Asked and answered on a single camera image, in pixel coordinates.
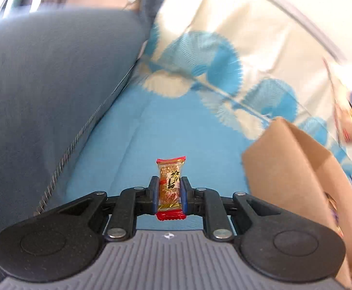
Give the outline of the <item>blue white patterned sofa cover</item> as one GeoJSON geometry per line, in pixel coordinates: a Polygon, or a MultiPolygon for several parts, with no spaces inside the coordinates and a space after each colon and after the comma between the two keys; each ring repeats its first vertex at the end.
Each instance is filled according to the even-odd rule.
{"type": "Polygon", "coordinates": [[[249,188],[242,154],[278,117],[352,177],[334,101],[352,77],[352,0],[161,0],[125,89],[79,136],[54,203],[116,195],[186,156],[184,174],[222,195],[249,188]]]}

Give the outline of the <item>small red gold candy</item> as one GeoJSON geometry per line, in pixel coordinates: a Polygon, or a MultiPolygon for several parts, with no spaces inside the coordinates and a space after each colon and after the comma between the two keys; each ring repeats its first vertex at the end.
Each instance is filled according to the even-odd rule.
{"type": "Polygon", "coordinates": [[[185,156],[174,159],[157,159],[159,169],[158,205],[156,217],[159,221],[184,220],[181,199],[181,170],[185,156]]]}

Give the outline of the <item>brown cardboard box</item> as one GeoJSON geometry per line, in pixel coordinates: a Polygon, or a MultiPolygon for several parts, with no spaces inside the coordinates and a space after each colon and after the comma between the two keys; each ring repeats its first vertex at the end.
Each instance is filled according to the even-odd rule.
{"type": "Polygon", "coordinates": [[[337,281],[352,289],[352,184],[332,153],[276,118],[242,154],[251,194],[342,234],[337,281]]]}

